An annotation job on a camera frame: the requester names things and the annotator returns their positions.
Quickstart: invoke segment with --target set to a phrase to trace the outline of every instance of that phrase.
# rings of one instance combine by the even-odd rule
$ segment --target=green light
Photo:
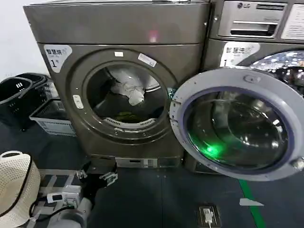
[[[220,156],[221,150],[219,146],[214,145],[214,146],[208,146],[206,150],[203,149],[201,152],[207,157],[216,159]]]
[[[221,158],[224,147],[221,144],[209,144],[204,140],[200,140],[195,134],[189,134],[190,140],[194,146],[202,153],[204,156],[211,160],[218,160]]]

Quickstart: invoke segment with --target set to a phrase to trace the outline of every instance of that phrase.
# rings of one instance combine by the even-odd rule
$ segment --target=dark gray floor
[[[30,153],[39,169],[77,170],[86,161],[77,138],[51,136],[37,125],[25,133],[13,133],[0,125],[0,134],[0,153]],[[182,168],[119,169],[118,175],[115,184],[98,192],[88,228],[196,228],[194,210],[201,203],[219,207],[224,228],[256,227],[249,208],[239,205],[244,195],[236,179],[193,174]],[[302,174],[248,184],[254,198],[265,205],[259,210],[267,228],[303,226]]]

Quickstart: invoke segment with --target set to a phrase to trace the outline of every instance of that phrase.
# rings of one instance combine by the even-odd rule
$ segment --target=open washer door
[[[304,167],[304,99],[268,72],[200,73],[176,91],[170,120],[185,150],[224,175],[272,181]]]

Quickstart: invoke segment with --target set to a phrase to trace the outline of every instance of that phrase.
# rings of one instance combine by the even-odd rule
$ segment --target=electrical cord
[[[30,217],[30,218],[34,218],[34,215],[33,215],[34,206],[36,206],[38,202],[44,202],[44,201],[47,202],[47,197],[46,197],[46,196],[41,197],[41,198],[38,198],[35,202],[32,203],[32,205],[31,205],[30,208],[29,208],[29,217]],[[43,222],[43,221],[45,221],[45,220],[47,220],[47,219],[50,219],[50,218],[53,217],[54,215],[56,215],[56,214],[58,214],[58,213],[60,213],[60,212],[62,212],[62,211],[64,211],[64,210],[67,210],[67,209],[75,209],[75,208],[74,208],[74,206],[67,206],[67,207],[61,208],[61,209],[59,209],[59,210],[53,212],[53,213],[50,214],[50,215],[47,215],[46,217],[44,217],[44,218],[42,218],[42,219],[41,219],[41,218],[38,218],[38,219],[36,219],[35,221],[36,221],[36,222]]]

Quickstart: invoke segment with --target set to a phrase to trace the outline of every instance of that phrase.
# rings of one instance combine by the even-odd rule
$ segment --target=green floor line
[[[238,180],[240,186],[241,186],[241,189],[244,193],[244,197],[247,198],[247,199],[250,199],[250,200],[255,200],[252,193],[251,193],[251,190],[248,186],[248,183],[247,181],[245,180]],[[263,217],[260,213],[260,210],[258,208],[258,206],[249,206],[250,208],[250,211],[251,211],[251,214],[253,216],[253,219],[255,221],[255,224],[256,224],[256,228],[265,228],[265,222],[263,220]]]

